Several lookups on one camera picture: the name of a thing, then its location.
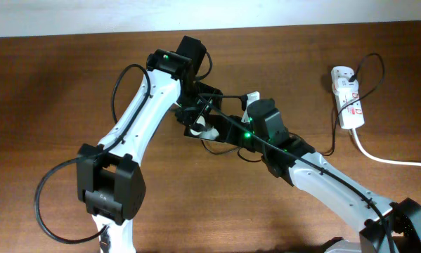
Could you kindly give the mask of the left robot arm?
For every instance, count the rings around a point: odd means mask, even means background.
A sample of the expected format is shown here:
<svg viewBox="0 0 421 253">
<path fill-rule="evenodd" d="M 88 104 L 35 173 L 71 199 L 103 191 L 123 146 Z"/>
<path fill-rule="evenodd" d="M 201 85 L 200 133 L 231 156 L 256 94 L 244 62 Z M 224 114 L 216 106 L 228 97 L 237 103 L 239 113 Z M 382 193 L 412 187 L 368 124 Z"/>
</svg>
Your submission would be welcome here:
<svg viewBox="0 0 421 253">
<path fill-rule="evenodd" d="M 221 131 L 208 121 L 200 93 L 220 91 L 201 83 L 197 72 L 207 55 L 204 44 L 184 36 L 175 51 L 156 50 L 142 67 L 143 80 L 114 127 L 97 145 L 77 154 L 77 194 L 98 229 L 101 252 L 135 252 L 133 219 L 146 193 L 141 162 L 149 142 L 172 105 L 193 137 L 216 140 Z"/>
</svg>

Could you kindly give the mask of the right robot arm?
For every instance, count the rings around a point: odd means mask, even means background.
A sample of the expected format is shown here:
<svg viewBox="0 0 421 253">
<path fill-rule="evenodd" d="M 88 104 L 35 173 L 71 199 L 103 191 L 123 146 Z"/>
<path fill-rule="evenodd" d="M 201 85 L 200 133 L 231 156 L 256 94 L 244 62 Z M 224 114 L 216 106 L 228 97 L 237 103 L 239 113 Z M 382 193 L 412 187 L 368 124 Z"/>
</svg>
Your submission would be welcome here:
<svg viewBox="0 0 421 253">
<path fill-rule="evenodd" d="M 246 113 L 246 124 L 222 116 L 241 130 L 239 144 L 261 153 L 275 177 L 314 196 L 358 233 L 358 242 L 341 238 L 328 252 L 421 252 L 421 205 L 416 201 L 394 202 L 337 170 L 289 134 L 272 99 L 250 103 Z"/>
</svg>

